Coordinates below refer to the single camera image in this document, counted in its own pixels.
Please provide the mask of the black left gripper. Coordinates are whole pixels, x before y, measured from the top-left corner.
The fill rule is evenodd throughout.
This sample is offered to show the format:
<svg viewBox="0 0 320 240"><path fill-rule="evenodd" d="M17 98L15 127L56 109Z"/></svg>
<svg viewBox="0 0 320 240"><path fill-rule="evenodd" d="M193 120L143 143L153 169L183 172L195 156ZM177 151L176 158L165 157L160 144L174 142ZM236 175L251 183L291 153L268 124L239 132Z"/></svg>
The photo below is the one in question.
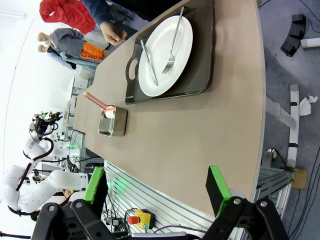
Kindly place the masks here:
<svg viewBox="0 0 320 240"><path fill-rule="evenodd" d="M35 114L29 126L29 132L35 133L38 137L50 135L59 128L58 121L62 117L62 112L60 111L55 113L49 111Z"/></svg>

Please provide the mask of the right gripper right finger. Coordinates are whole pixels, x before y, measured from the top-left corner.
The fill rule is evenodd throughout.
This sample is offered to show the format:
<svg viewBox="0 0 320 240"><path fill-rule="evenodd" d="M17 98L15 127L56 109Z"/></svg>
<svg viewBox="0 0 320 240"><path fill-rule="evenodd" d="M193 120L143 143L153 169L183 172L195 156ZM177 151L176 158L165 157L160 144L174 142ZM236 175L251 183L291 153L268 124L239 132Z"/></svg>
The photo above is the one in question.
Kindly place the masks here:
<svg viewBox="0 0 320 240"><path fill-rule="evenodd" d="M233 196L218 166L208 168L205 184L215 220L203 240L227 240L234 228L244 229L251 240L288 240L273 202L267 198L249 202Z"/></svg>

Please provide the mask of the person's left hand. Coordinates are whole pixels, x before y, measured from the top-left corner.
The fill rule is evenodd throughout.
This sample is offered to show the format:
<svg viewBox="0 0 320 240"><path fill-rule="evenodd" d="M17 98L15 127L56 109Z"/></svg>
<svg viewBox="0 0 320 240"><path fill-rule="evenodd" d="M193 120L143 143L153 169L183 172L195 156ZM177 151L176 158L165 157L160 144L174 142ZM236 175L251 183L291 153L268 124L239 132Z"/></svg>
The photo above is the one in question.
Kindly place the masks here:
<svg viewBox="0 0 320 240"><path fill-rule="evenodd" d="M99 27L105 40L113 46L119 46L127 39L128 33L125 30L123 30L122 33L119 33L112 22L104 21Z"/></svg>

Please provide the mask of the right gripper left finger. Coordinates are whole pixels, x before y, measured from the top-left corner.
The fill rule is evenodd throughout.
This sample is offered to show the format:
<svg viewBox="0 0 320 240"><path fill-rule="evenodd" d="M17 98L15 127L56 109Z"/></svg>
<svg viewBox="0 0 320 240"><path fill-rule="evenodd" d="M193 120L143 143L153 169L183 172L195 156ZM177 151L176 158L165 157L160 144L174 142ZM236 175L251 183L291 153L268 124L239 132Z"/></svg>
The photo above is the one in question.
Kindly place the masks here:
<svg viewBox="0 0 320 240"><path fill-rule="evenodd" d="M37 217L32 240L115 240L101 216L108 193L106 172L97 167L84 197L60 206L46 203Z"/></svg>

